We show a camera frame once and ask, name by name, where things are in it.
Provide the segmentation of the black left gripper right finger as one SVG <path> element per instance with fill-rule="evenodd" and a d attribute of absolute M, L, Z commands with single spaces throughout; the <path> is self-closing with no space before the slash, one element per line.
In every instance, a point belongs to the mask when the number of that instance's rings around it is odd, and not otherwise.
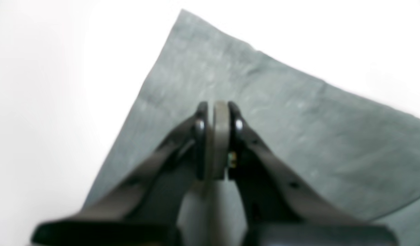
<path fill-rule="evenodd" d="M 213 177 L 233 181 L 247 229 L 242 246 L 397 246 L 384 225 L 327 202 L 282 162 L 232 101 L 213 110 Z"/>

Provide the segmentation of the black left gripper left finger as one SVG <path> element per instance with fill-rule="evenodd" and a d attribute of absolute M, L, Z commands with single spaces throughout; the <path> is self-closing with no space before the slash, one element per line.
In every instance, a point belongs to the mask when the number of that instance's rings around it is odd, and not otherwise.
<path fill-rule="evenodd" d="M 183 246 L 177 220 L 194 181 L 206 177 L 208 104 L 162 140 L 150 156 L 99 201 L 39 224 L 38 246 Z"/>

